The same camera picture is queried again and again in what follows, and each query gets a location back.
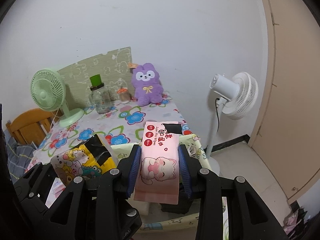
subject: black baseboard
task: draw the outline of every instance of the black baseboard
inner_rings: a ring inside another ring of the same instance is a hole
[[[250,140],[250,136],[245,134],[243,136],[240,136],[240,137],[237,137],[237,138],[234,138],[230,141],[226,141],[226,142],[223,142],[223,143],[219,143],[217,145],[214,145],[212,147],[212,151],[211,152],[215,152],[215,151],[218,151],[218,150],[221,150],[223,148],[226,148],[226,147],[229,147],[231,145],[234,145],[236,143],[239,143],[239,142],[242,142],[242,141],[245,141],[246,143],[248,143]]]

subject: cartoon printed cloth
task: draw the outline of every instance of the cartoon printed cloth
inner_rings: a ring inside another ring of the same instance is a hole
[[[71,126],[63,128],[55,124],[39,149],[34,151],[27,170],[38,162],[49,163],[53,156],[67,151],[96,133],[102,134],[110,145],[140,142],[146,121],[178,121],[182,125],[182,133],[191,134],[186,121],[166,91],[159,104],[140,107],[136,99],[127,104],[114,101],[109,113],[98,114],[93,106],[85,108],[84,113]]]

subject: fan power cord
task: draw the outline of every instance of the fan power cord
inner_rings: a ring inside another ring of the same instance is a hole
[[[220,126],[220,120],[219,120],[219,115],[218,115],[217,100],[219,100],[219,98],[216,98],[214,104],[215,104],[215,106],[216,106],[216,113],[217,113],[217,118],[218,118],[218,129],[217,129],[217,132],[218,132],[219,126]]]
[[[56,112],[56,114],[54,115],[54,118],[52,119],[52,122],[51,122],[51,125],[50,125],[50,130],[52,129],[52,127],[53,127],[53,122],[54,122],[54,119],[56,119],[56,117],[58,117],[58,118],[61,118],[62,116],[57,116],[58,115],[58,112],[59,112],[59,110],[57,110],[57,112]]]

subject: wooden chair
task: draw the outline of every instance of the wooden chair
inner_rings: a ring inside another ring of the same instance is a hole
[[[42,124],[44,129],[49,132],[55,114],[56,112],[47,112],[40,108],[31,109],[20,114],[12,123],[6,123],[6,127],[18,143],[25,145],[34,142],[39,146],[46,136],[40,125]]]

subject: red circle label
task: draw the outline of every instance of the red circle label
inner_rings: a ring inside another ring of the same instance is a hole
[[[147,139],[144,141],[145,146],[150,146],[152,144],[152,141],[150,139]]]
[[[146,137],[151,138],[153,136],[153,132],[147,132]]]
[[[154,128],[155,128],[155,127],[154,127],[153,125],[148,125],[148,126],[147,126],[147,129],[150,130],[150,131],[152,131]]]

